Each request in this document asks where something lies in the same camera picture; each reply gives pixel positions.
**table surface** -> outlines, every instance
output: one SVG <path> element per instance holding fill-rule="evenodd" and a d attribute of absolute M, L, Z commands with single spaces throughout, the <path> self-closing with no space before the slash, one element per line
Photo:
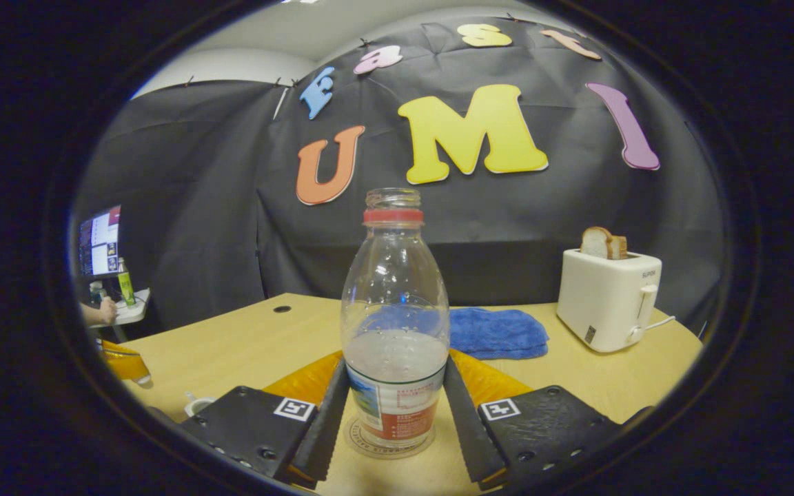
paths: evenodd
<path fill-rule="evenodd" d="M 275 313 L 277 307 L 290 307 Z M 533 389 L 558 385 L 619 423 L 658 403 L 700 351 L 700 341 L 677 321 L 650 329 L 642 341 L 609 354 L 592 351 L 557 317 L 556 304 L 483 307 L 525 311 L 547 330 L 549 351 L 539 358 L 487 360 Z M 158 335 L 123 343 L 141 353 L 152 373 L 147 389 L 124 381 L 140 402 L 182 422 L 186 392 L 219 397 L 243 385 L 261 389 L 340 349 L 340 301 L 284 294 Z M 655 310 L 651 322 L 666 317 Z M 343 431 L 320 494 L 478 494 L 467 477 L 445 393 L 441 392 L 431 446 L 405 459 L 372 459 L 343 439 L 355 415 L 346 402 Z"/>

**black backdrop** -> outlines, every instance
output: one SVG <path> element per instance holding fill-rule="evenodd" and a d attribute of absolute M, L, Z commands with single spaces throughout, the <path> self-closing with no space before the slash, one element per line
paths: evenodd
<path fill-rule="evenodd" d="M 486 23 L 513 39 L 474 48 L 456 28 Z M 412 141 L 397 109 L 435 95 L 460 115 L 483 85 L 520 88 L 520 109 L 543 172 L 495 174 L 450 165 L 422 192 L 423 235 L 451 304 L 527 304 L 558 297 L 562 251 L 601 225 L 630 251 L 664 261 L 658 307 L 699 333 L 722 275 L 727 233 L 713 164 L 669 98 L 608 48 L 592 61 L 540 34 L 549 26 L 506 19 L 432 22 L 350 50 L 334 67 L 333 98 L 313 120 L 296 88 L 215 81 L 177 85 L 130 101 L 101 138 L 77 196 L 77 220 L 122 204 L 122 251 L 136 288 L 152 287 L 161 330 L 282 292 L 339 298 L 363 239 L 363 196 L 409 186 Z M 396 65 L 356 76 L 361 56 L 400 45 Z M 607 107 L 587 82 L 626 94 L 661 169 L 631 169 Z M 356 169 L 334 201 L 296 197 L 298 151 L 327 139 L 318 181 L 333 176 L 337 132 L 365 126 Z M 442 160 L 451 164 L 447 155 Z"/>

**white cable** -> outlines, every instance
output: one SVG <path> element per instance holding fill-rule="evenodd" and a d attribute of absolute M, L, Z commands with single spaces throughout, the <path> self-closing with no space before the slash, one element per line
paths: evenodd
<path fill-rule="evenodd" d="M 289 90 L 289 88 L 284 88 L 283 93 L 281 93 L 281 99 L 278 101 L 278 106 L 274 109 L 274 115 L 272 116 L 273 121 L 275 117 L 278 116 L 278 111 L 281 110 L 281 103 L 284 103 L 284 97 L 287 96 L 287 90 Z"/>
<path fill-rule="evenodd" d="M 671 320 L 675 320 L 675 315 L 673 315 L 672 317 L 665 318 L 664 320 L 661 320 L 659 323 L 650 324 L 650 326 L 646 327 L 645 330 L 652 329 L 652 327 L 662 326 L 663 324 L 666 324 Z"/>

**white ceiling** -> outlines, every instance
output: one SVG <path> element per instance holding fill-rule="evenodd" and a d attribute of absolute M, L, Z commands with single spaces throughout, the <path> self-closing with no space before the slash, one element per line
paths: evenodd
<path fill-rule="evenodd" d="M 381 26 L 454 7 L 495 7 L 501 15 L 538 10 L 517 0 L 292 0 L 275 3 L 226 26 L 187 53 L 212 48 L 258 48 L 325 62 L 325 57 L 340 46 L 356 43 Z"/>

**toaster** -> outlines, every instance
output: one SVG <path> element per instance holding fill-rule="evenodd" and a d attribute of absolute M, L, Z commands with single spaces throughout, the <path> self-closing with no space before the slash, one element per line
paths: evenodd
<path fill-rule="evenodd" d="M 631 252 L 608 260 L 566 250 L 557 315 L 595 351 L 636 344 L 655 308 L 661 266 L 659 258 Z"/>

